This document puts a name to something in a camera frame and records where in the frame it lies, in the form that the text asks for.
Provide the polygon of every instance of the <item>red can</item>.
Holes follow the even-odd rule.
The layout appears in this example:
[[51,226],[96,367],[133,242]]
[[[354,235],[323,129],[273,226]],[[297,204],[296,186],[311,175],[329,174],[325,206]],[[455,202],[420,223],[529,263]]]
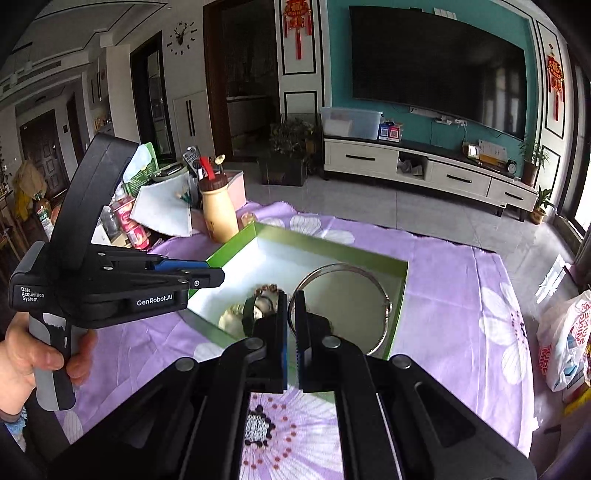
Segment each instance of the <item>red can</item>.
[[125,197],[124,199],[117,200],[111,205],[111,209],[117,214],[121,228],[125,233],[129,232],[132,228],[132,224],[135,223],[129,216],[131,210],[134,209],[135,199],[132,197]]
[[146,230],[142,227],[139,223],[134,222],[131,220],[129,224],[129,231],[127,232],[127,237],[129,241],[138,250],[143,250],[144,248],[148,248],[150,244],[150,240],[148,239],[148,235],[146,234]]

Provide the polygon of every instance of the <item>teal wall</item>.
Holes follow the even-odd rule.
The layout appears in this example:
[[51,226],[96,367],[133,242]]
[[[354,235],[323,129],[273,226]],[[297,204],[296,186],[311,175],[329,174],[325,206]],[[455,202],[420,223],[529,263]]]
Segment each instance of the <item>teal wall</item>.
[[[517,14],[494,4],[491,0],[327,0],[330,32],[330,70],[332,78],[332,105],[351,108],[365,108],[384,112],[386,118],[393,118],[404,124],[402,137],[423,143],[431,142],[444,148],[459,149],[464,136],[463,128],[457,125],[440,125],[430,118],[408,112],[408,107],[395,103],[357,100],[352,96],[351,31],[349,19],[350,5],[373,7],[422,8],[433,13],[433,8],[454,12],[458,21],[486,30],[507,40],[525,52],[527,77],[527,116],[525,134],[535,132],[538,106],[538,82],[535,66],[535,48],[528,21]],[[396,42],[396,31],[392,29],[392,42]],[[467,140],[477,142],[488,140],[507,148],[509,158],[518,162],[520,141],[509,135],[468,122]]]

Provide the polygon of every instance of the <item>white drawer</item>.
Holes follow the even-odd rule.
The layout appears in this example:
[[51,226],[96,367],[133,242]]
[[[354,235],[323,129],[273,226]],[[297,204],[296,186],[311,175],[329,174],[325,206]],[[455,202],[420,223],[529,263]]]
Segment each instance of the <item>white drawer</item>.
[[396,175],[398,150],[327,142],[325,164],[327,170],[391,178]]
[[534,209],[537,194],[522,189],[517,185],[492,179],[488,198],[531,212]]
[[486,197],[491,178],[472,170],[431,161],[430,181],[442,190],[461,190]]

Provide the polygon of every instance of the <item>tv stand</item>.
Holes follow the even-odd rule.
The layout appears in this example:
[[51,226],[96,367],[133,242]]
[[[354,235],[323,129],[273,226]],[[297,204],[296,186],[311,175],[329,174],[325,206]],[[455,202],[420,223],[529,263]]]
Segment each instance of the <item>tv stand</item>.
[[[403,173],[398,159],[420,158],[422,176]],[[501,216],[507,205],[521,209],[523,221],[534,209],[537,191],[492,167],[478,165],[462,153],[418,142],[392,143],[342,137],[324,138],[324,170],[409,183],[453,193],[497,207]]]

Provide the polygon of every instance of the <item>floral tablecloth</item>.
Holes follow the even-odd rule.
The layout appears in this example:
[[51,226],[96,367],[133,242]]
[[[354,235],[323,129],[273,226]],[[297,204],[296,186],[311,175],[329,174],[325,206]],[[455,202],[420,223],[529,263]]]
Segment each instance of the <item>floral tablecloth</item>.
[[[409,262],[392,353],[406,353],[525,455],[533,420],[530,353],[515,293],[499,255],[466,245],[296,212],[285,203],[247,204],[264,223]],[[206,259],[219,246],[206,235],[173,238],[155,249],[170,258]],[[180,356],[221,352],[177,313],[99,331],[95,367],[58,412],[71,442]],[[341,479],[334,405],[290,387],[252,394],[241,478]]]

